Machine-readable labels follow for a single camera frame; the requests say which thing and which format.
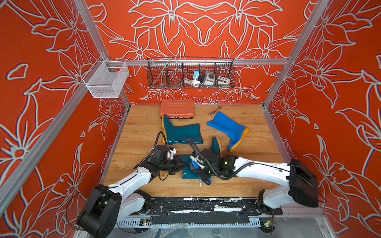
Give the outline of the blue microfiber cloth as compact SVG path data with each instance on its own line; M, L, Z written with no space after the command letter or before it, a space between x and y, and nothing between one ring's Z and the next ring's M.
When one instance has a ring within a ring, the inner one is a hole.
M205 184L211 185L211 173L208 169L203 169L195 161L190 164L191 171L197 174L198 178Z

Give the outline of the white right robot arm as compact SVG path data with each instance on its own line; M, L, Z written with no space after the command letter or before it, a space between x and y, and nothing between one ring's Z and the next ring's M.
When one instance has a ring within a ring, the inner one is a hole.
M316 208L320 204L317 176L301 161L289 163L266 163L238 157L219 156L211 149L194 150L190 167L206 184L211 177L221 180L232 178L254 178L269 181L279 186L261 190L258 207L277 209L283 205L298 203L304 207Z

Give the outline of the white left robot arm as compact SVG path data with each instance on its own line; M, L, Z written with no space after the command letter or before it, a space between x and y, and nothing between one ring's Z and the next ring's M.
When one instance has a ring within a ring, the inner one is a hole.
M151 196L140 188L160 176L162 171L175 175L188 165L175 155L146 159L136 170L117 183L99 184L79 213L76 224L95 238L106 238L114 227L127 216L150 209Z

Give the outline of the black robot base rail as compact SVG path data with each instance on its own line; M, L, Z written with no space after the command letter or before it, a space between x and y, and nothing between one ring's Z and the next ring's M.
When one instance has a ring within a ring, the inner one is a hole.
M118 223L121 228L190 228L227 227L256 228L265 219L274 220L282 215L281 208L257 206L256 198L242 197L154 197L151 210L145 215L137 213Z

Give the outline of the teal rubber boot orange sole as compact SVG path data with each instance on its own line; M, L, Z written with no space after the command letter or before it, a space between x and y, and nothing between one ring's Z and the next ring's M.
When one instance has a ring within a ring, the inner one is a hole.
M216 153L218 156L222 156L222 146L218 137L213 137L210 150ZM200 179L198 174L191 168L192 160L190 155L180 155L181 161L188 166L183 169L182 179Z

